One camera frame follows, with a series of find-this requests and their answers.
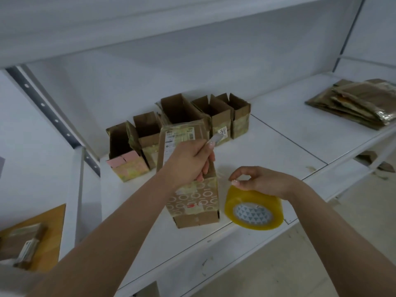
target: lower shelf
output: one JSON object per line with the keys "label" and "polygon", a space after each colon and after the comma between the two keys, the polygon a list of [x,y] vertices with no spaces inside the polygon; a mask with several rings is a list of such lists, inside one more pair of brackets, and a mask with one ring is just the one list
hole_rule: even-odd
{"label": "lower shelf", "polygon": [[[349,160],[327,172],[306,179],[324,200],[328,201],[370,173],[370,169],[355,160]],[[284,203],[285,221],[270,231],[254,231],[238,228],[229,236],[206,250],[183,261],[158,280],[161,297],[188,297],[216,277],[247,258],[262,246],[298,222],[288,202]]]}

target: cardboard box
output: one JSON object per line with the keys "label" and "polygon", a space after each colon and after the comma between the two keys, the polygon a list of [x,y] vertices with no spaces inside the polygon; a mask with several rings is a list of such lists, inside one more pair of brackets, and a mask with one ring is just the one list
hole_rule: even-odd
{"label": "cardboard box", "polygon": [[123,182],[150,171],[142,157],[136,128],[129,121],[112,126],[106,132],[110,137],[106,162]]}
{"label": "cardboard box", "polygon": [[210,136],[210,116],[198,110],[182,94],[162,98],[157,104],[162,110],[165,125],[201,121]]}
{"label": "cardboard box", "polygon": [[250,103],[233,94],[230,94],[229,99],[226,93],[216,98],[222,100],[234,109],[232,113],[231,137],[236,139],[242,134],[245,134],[249,129]]}
{"label": "cardboard box", "polygon": [[133,117],[133,121],[148,167],[152,170],[157,167],[162,121],[155,112],[136,115]]}
{"label": "cardboard box", "polygon": [[214,95],[211,95],[210,102],[207,96],[204,96],[193,100],[191,103],[201,112],[209,115],[210,137],[215,133],[224,135],[224,138],[219,141],[216,146],[228,142],[231,139],[231,112],[233,112],[233,110],[230,106],[216,99]]}
{"label": "cardboard box", "polygon": [[0,263],[28,269],[45,230],[45,225],[38,223],[11,231],[2,243]]}
{"label": "cardboard box", "polygon": [[[160,133],[157,171],[166,163],[178,143],[192,139],[209,139],[202,120],[163,126]],[[195,180],[182,186],[171,196],[166,208],[177,228],[218,222],[219,197],[213,163],[210,162],[203,182]]]}

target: beige floor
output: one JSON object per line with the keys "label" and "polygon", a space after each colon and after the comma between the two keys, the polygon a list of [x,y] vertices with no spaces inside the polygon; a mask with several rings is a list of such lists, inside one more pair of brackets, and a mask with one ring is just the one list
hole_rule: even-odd
{"label": "beige floor", "polygon": [[[387,161],[396,167],[396,153]],[[332,201],[334,209],[396,263],[396,174],[376,172]],[[194,297],[335,297],[337,293],[300,224]]]}

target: yellow tape roll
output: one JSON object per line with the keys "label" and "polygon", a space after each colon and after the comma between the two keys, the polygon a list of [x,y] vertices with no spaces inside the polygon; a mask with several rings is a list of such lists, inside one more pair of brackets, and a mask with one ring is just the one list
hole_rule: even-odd
{"label": "yellow tape roll", "polygon": [[276,196],[243,191],[231,185],[225,214],[235,224],[254,230],[270,230],[283,223],[282,202]]}

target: person's right hand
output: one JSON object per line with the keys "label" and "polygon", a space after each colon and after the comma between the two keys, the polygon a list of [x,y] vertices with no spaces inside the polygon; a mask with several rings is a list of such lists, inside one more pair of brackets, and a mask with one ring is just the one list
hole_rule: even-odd
{"label": "person's right hand", "polygon": [[[237,180],[241,175],[249,175],[249,180]],[[290,200],[296,192],[306,186],[301,180],[281,172],[263,167],[240,167],[230,176],[232,185],[241,190],[255,190],[260,193]]]}

